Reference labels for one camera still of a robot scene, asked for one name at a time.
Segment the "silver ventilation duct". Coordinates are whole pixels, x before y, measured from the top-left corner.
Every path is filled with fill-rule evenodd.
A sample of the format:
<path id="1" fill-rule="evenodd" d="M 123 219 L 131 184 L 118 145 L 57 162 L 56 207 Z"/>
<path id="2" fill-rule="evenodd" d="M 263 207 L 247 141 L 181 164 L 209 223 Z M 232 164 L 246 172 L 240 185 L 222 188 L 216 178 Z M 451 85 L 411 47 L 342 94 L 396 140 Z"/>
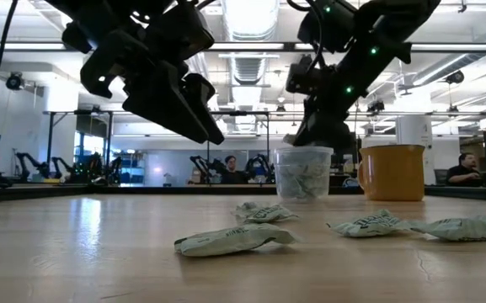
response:
<path id="1" fill-rule="evenodd" d="M 280 0 L 221 0 L 223 25 L 230 42 L 268 42 L 275 37 Z M 258 84 L 267 60 L 264 51 L 229 56 L 232 79 L 240 85 Z"/>

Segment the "yellow enamel mug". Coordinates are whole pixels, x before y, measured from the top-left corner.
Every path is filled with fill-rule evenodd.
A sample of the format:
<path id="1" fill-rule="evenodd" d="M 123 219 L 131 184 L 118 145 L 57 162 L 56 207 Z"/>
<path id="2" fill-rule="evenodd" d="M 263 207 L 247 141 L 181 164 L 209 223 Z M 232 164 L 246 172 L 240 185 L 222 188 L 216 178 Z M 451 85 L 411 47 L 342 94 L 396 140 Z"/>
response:
<path id="1" fill-rule="evenodd" d="M 361 148 L 357 180 L 364 195 L 374 201 L 421 201 L 424 150 L 420 145 Z"/>

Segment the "black background station frame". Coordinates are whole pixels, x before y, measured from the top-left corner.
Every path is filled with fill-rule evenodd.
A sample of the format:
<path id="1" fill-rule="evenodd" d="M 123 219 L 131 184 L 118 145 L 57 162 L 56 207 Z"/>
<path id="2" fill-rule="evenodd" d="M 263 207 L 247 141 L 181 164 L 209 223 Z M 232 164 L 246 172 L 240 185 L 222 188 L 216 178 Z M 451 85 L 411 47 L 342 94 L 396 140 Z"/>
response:
<path id="1" fill-rule="evenodd" d="M 220 145 L 208 142 L 206 144 L 206 159 L 213 162 L 219 159 L 225 165 L 225 158 L 235 156 L 237 158 L 237 170 L 245 172 L 247 161 L 263 154 L 270 163 L 271 157 L 271 114 L 265 110 L 214 110 L 211 112 L 216 124 L 224 136 L 224 142 Z"/>
<path id="2" fill-rule="evenodd" d="M 101 109 L 75 109 L 72 111 L 44 111 L 44 114 L 48 114 L 50 116 L 49 119 L 49 131 L 48 131 L 48 139 L 47 139 L 47 154 L 46 154 L 46 161 L 50 161 L 51 159 L 51 150 L 52 150 L 52 140 L 53 140 L 53 129 L 56 124 L 58 124 L 61 120 L 63 120 L 68 115 L 87 115 L 92 118 L 94 115 L 101 115 L 107 114 L 109 116 L 109 121 L 107 123 L 107 132 L 105 146 L 104 146 L 104 178 L 106 181 L 109 180 L 109 171 L 110 171 L 110 148 L 111 148 L 111 139 L 112 139 L 112 129 L 113 129 L 113 121 L 114 121 L 114 114 L 113 110 L 101 110 Z"/>

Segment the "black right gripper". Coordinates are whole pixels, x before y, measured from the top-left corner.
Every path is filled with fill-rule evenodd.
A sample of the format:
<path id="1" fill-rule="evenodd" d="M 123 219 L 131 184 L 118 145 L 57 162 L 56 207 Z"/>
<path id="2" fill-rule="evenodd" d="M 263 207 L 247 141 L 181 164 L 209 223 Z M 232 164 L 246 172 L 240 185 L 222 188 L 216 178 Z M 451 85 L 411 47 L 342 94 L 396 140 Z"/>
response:
<path id="1" fill-rule="evenodd" d="M 305 59 L 290 66 L 286 91 L 307 96 L 305 115 L 293 146 L 349 147 L 345 123 L 350 107 L 368 95 L 368 88 L 395 59 L 411 62 L 410 42 L 368 37 L 357 40 L 336 65 L 312 67 Z"/>

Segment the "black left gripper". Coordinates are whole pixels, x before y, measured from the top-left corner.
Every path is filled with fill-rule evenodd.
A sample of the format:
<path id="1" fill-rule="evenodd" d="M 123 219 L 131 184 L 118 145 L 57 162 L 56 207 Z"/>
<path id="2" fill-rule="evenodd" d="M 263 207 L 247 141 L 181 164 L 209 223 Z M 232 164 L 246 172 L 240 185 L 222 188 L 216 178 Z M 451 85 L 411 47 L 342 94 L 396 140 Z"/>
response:
<path id="1" fill-rule="evenodd" d="M 122 105 L 125 111 L 192 141 L 220 145 L 224 136 L 207 105 L 216 90 L 202 75 L 189 73 L 182 94 L 181 77 L 188 68 L 184 61 L 169 61 L 148 49 L 148 26 L 133 20 L 122 24 L 74 20 L 67 25 L 62 41 L 89 54 L 80 80 L 90 93 L 111 98 L 109 86 L 119 77 L 127 94 Z"/>

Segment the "person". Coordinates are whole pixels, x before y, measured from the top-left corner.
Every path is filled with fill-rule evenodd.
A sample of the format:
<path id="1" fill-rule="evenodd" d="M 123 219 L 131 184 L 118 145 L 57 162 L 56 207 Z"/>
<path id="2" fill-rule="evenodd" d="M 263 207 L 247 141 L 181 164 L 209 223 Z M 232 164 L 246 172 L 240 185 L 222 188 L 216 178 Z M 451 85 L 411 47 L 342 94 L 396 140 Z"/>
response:
<path id="1" fill-rule="evenodd" d="M 237 170 L 237 158 L 228 156 L 225 158 L 226 170 L 221 173 L 222 184 L 246 184 L 248 179 L 246 174 Z"/>
<path id="2" fill-rule="evenodd" d="M 483 180 L 477 170 L 476 158 L 472 153 L 462 153 L 458 164 L 447 171 L 446 184 L 453 187 L 482 187 Z"/>

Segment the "long linear ceiling light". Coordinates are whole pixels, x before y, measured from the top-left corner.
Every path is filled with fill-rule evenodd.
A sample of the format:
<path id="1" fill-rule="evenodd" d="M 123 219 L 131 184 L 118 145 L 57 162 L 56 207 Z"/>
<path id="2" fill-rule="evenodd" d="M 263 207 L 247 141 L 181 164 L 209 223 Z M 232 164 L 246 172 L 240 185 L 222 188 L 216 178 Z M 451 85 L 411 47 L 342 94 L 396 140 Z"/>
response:
<path id="1" fill-rule="evenodd" d="M 70 46 L 61 42 L 9 42 L 8 51 L 73 51 Z M 225 52 L 303 52 L 311 51 L 312 47 L 295 42 L 222 42 L 215 43 L 208 51 Z M 486 43 L 413 43 L 413 53 L 486 53 Z"/>

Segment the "white round column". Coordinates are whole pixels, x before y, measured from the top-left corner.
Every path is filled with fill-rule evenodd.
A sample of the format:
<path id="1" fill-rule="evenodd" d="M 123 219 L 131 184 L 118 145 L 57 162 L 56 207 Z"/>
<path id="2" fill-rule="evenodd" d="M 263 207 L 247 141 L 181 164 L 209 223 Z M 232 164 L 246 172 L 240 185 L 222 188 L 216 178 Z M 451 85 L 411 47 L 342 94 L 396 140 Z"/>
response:
<path id="1" fill-rule="evenodd" d="M 421 145 L 432 148 L 432 126 L 429 115 L 432 111 L 429 93 L 413 93 L 394 102 L 396 110 L 403 112 L 396 118 L 396 139 L 399 145 Z"/>

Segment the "clear plastic cup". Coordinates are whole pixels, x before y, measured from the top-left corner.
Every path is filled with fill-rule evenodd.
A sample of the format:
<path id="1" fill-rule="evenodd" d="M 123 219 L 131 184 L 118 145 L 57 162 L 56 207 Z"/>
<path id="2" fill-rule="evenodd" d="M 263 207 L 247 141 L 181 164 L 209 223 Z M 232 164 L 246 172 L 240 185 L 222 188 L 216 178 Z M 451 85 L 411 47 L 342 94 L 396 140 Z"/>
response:
<path id="1" fill-rule="evenodd" d="M 322 146 L 276 149 L 273 156 L 277 194 L 282 199 L 320 199 L 328 195 L 331 156 Z"/>

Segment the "black aluminium table frame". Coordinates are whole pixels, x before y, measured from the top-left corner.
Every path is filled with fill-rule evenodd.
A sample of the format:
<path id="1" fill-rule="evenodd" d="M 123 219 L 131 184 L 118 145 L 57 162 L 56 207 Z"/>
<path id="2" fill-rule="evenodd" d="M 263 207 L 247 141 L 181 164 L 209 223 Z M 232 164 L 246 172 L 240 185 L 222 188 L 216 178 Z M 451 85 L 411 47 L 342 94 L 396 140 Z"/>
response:
<path id="1" fill-rule="evenodd" d="M 184 188 L 108 187 L 108 186 L 18 186 L 0 189 L 0 202 L 21 199 L 57 198 L 87 194 L 151 194 L 151 195 L 275 195 L 271 187 L 191 186 Z M 425 195 L 458 199 L 486 200 L 486 188 L 450 188 L 429 186 Z"/>

